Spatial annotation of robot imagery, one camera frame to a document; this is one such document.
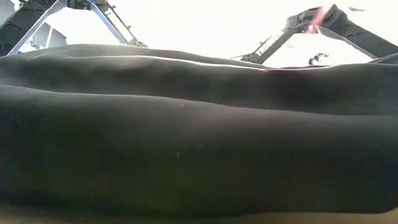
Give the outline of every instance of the bright sky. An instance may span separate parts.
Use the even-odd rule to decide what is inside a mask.
[[[284,27],[286,17],[329,0],[108,0],[133,34],[153,49],[182,50],[230,58],[255,50],[260,41]],[[335,0],[349,18],[365,29],[398,45],[393,15],[398,2],[391,0]],[[364,9],[351,12],[346,7]],[[90,11],[64,9],[47,21],[68,37],[68,43],[118,44]],[[319,52],[327,62],[356,63],[370,58],[346,43],[322,35],[294,35],[265,64],[271,67],[306,66]]]

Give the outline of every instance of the black fabric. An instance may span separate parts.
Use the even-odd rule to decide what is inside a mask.
[[[168,217],[397,206],[397,65],[266,70],[137,50],[0,58],[2,200]]]

